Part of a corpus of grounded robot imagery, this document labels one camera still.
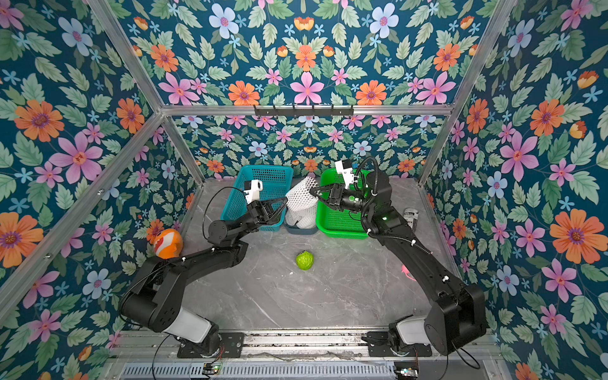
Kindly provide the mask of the white foam net sleeve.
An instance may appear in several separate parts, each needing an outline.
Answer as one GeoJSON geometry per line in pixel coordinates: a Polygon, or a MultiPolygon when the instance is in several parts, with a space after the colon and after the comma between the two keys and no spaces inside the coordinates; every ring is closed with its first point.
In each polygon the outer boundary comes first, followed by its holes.
{"type": "Polygon", "coordinates": [[[287,207],[291,212],[301,212],[310,207],[316,206],[318,198],[310,193],[310,190],[318,187],[318,182],[314,177],[307,176],[295,185],[287,194],[287,207]]]}

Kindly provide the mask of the green custard apple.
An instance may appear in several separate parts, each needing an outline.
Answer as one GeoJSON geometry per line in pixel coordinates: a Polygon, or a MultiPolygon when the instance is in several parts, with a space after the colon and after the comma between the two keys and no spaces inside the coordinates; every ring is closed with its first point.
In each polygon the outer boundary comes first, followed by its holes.
{"type": "Polygon", "coordinates": [[[300,270],[308,271],[314,265],[314,255],[308,251],[304,251],[302,253],[299,253],[295,261],[296,265],[300,270]]]}

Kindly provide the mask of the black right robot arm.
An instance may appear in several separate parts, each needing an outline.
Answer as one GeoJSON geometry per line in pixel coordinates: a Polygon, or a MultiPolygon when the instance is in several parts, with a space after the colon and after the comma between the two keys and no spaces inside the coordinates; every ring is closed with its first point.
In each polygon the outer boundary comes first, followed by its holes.
{"type": "Polygon", "coordinates": [[[450,272],[414,233],[407,219],[392,204],[389,176],[375,158],[372,171],[363,174],[349,160],[337,161],[340,183],[312,188],[312,196],[335,212],[354,212],[364,233],[399,259],[421,287],[431,306],[422,318],[407,316],[388,327],[386,343],[401,353],[415,345],[430,345],[439,354],[462,355],[466,346],[486,333],[485,296],[477,285],[467,285],[450,272]]]}

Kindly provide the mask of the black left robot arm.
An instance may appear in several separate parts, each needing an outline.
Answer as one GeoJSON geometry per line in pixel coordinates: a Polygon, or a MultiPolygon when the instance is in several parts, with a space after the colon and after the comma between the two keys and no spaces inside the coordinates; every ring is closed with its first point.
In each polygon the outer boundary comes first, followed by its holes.
{"type": "Polygon", "coordinates": [[[124,293],[120,315],[156,333],[166,333],[212,356],[220,347],[219,327],[182,305],[185,289],[206,275],[240,264],[249,245],[242,239],[279,222],[286,197],[254,200],[234,221],[216,220],[208,228],[211,246],[182,258],[145,261],[124,293]]]}

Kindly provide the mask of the grey bin of nets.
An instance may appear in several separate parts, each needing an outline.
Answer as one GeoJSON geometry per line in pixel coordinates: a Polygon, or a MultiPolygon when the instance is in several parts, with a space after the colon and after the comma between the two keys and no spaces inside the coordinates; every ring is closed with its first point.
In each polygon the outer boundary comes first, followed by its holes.
{"type": "Polygon", "coordinates": [[[297,226],[291,226],[289,224],[284,224],[284,227],[289,234],[293,234],[293,235],[310,236],[310,235],[314,235],[318,232],[318,228],[316,226],[314,226],[312,228],[301,229],[301,228],[298,228],[297,226]]]}

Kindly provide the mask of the pile of white foam nets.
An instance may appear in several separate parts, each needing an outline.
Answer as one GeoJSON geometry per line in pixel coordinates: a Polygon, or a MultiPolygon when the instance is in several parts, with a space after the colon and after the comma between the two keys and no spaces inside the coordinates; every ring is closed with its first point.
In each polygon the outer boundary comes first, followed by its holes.
{"type": "Polygon", "coordinates": [[[310,230],[316,227],[316,215],[316,205],[298,211],[288,208],[285,215],[285,223],[290,228],[310,230]]]}

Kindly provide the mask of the bright green plastic basket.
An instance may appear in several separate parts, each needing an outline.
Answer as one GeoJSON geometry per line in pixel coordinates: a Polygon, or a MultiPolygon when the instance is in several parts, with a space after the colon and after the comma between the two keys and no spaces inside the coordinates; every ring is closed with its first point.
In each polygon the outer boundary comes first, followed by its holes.
{"type": "MultiPolygon", "coordinates": [[[[361,206],[366,204],[367,200],[371,197],[371,189],[373,184],[367,183],[367,175],[370,174],[370,170],[362,170],[357,183],[359,190],[363,190],[363,199],[360,196],[347,196],[348,200],[355,200],[359,197],[361,206]]],[[[330,187],[334,184],[339,184],[344,189],[344,178],[335,169],[327,169],[321,175],[320,185],[330,187]]],[[[316,225],[322,233],[331,238],[342,238],[342,239],[355,239],[364,240],[367,239],[367,233],[361,224],[361,213],[360,208],[356,211],[344,210],[336,211],[318,201],[316,225]]]]}

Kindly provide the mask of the teal plastic basket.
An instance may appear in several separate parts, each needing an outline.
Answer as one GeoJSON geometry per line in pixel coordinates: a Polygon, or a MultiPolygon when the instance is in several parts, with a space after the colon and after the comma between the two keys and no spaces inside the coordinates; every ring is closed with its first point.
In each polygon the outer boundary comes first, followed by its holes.
{"type": "MultiPolygon", "coordinates": [[[[293,169],[286,166],[244,166],[233,184],[234,188],[244,190],[245,182],[260,180],[263,188],[260,200],[273,200],[286,196],[291,189],[293,169]]],[[[222,220],[236,220],[246,213],[245,197],[232,190],[221,214],[222,220]]]]}

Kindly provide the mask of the striped drink can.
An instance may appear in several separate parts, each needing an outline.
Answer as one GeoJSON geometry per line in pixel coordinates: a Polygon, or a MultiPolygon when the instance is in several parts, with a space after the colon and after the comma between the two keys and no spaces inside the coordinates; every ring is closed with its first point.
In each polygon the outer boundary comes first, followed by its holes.
{"type": "Polygon", "coordinates": [[[409,224],[417,224],[419,212],[415,208],[408,207],[404,210],[404,218],[409,224]]]}

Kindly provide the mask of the pink alarm clock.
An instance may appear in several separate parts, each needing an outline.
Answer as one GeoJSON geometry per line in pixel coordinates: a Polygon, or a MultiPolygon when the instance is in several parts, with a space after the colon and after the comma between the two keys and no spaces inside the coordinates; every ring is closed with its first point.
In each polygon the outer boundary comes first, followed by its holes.
{"type": "Polygon", "coordinates": [[[406,277],[410,280],[415,281],[413,275],[411,274],[410,270],[407,269],[407,267],[405,267],[404,265],[402,265],[402,273],[406,275],[406,277]]]}

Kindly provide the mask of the orange clownfish toy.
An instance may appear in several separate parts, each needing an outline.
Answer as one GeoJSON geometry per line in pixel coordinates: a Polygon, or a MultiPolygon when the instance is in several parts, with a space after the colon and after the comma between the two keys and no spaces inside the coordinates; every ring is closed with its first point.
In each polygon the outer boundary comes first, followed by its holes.
{"type": "Polygon", "coordinates": [[[178,258],[183,247],[183,238],[180,232],[175,229],[162,231],[154,240],[155,256],[163,260],[178,258]]]}

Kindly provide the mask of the black hook rail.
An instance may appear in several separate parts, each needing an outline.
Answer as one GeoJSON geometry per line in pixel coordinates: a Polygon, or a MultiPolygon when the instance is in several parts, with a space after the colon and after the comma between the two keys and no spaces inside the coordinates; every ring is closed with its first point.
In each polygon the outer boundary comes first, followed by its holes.
{"type": "Polygon", "coordinates": [[[353,106],[312,105],[312,106],[254,106],[258,117],[350,117],[355,114],[353,106]]]}

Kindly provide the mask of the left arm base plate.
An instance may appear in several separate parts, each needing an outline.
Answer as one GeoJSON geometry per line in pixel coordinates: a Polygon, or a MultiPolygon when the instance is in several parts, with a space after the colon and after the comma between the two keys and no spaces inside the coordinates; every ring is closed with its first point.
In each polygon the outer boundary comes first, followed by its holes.
{"type": "Polygon", "coordinates": [[[236,359],[244,348],[245,334],[242,332],[213,332],[201,343],[180,340],[177,352],[179,359],[236,359]]]}

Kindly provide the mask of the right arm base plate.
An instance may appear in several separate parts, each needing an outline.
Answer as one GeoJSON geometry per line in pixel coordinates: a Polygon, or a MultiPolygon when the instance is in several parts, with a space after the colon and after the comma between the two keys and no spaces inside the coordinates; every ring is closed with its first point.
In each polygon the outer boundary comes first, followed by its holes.
{"type": "Polygon", "coordinates": [[[432,348],[424,344],[406,344],[393,330],[369,331],[361,340],[367,345],[370,357],[431,357],[432,348]]]}

